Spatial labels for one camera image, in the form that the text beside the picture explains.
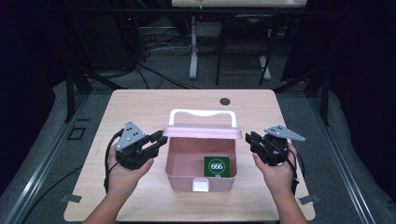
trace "white desk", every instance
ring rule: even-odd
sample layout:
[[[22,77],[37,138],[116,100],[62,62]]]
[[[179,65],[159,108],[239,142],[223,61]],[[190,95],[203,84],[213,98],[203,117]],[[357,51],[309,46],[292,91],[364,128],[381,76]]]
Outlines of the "white desk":
[[[219,100],[231,103],[222,105]],[[79,203],[70,202],[64,212],[67,221],[82,221],[105,197],[104,157],[106,146],[114,133],[131,120],[142,131],[162,130],[174,108],[232,110],[238,128],[245,133],[264,134],[265,127],[283,124],[273,91],[266,90],[124,90],[114,91],[102,118],[92,147],[73,191],[81,196]],[[177,117],[178,122],[199,123],[196,118]],[[228,124],[229,118],[214,117],[212,122]],[[172,190],[165,172],[168,144],[160,148],[150,171],[120,210],[117,221],[153,222],[249,222],[277,220],[275,203],[254,164],[249,144],[237,139],[236,164],[238,174],[233,188],[226,192],[192,192]],[[303,176],[296,197],[308,195]],[[301,205],[308,220],[315,217],[312,204]]]
[[[306,0],[172,0],[173,7],[305,7]],[[191,64],[190,79],[196,79],[198,67],[198,48],[196,46],[196,22],[191,19]],[[260,64],[265,64],[265,58],[260,57]],[[269,69],[265,71],[265,80],[270,80]]]

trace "green label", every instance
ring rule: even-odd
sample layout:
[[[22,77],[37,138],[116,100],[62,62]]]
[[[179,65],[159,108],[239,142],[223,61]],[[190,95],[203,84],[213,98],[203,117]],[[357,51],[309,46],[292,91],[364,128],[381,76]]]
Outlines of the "green label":
[[[205,176],[230,177],[230,159],[228,157],[205,157]]]

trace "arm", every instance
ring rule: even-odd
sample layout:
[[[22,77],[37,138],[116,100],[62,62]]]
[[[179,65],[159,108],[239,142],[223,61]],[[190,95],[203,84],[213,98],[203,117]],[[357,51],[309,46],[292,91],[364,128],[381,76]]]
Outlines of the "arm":
[[[110,149],[109,167],[117,163],[116,145]],[[149,171],[152,163],[154,163],[154,159],[149,159],[137,170],[129,170],[117,164],[109,174],[107,195],[85,219],[84,223],[114,223],[119,211],[134,192],[137,182]]]
[[[297,155],[297,150],[292,144],[289,144],[289,148]],[[291,181],[293,177],[291,167],[286,162],[278,166],[268,166],[262,162],[256,153],[253,153],[253,159],[256,166],[262,171],[265,183],[271,191],[279,214],[280,223],[307,223],[303,212],[291,192]],[[289,153],[289,160],[294,164],[294,158],[291,153]]]

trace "human hand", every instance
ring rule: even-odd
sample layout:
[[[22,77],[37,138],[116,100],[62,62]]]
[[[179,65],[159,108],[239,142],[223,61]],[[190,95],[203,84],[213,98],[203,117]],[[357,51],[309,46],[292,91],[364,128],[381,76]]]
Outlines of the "human hand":
[[[110,168],[117,163],[116,146],[117,144],[113,145],[109,152],[108,167]],[[114,166],[109,173],[107,196],[125,203],[134,192],[139,179],[149,171],[152,163],[154,163],[154,159],[149,159],[136,170],[124,168],[120,164]]]
[[[297,149],[290,143],[288,145],[289,149],[297,156]],[[295,159],[292,153],[289,153],[288,158],[291,164],[295,166]],[[257,153],[253,153],[253,159],[256,166],[262,171],[265,184],[274,198],[292,196],[291,182],[293,170],[287,162],[283,162],[278,166],[269,166],[260,159]]]

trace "pink plastic box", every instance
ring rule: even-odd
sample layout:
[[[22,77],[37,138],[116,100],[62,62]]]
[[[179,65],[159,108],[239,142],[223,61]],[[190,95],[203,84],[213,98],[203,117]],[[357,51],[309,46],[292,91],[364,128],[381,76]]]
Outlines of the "pink plastic box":
[[[230,115],[231,125],[175,123],[176,113],[212,117]],[[165,172],[172,189],[188,191],[231,190],[237,174],[235,139],[242,138],[233,111],[174,109],[163,135],[170,137]],[[230,177],[205,177],[204,157],[229,157]]]

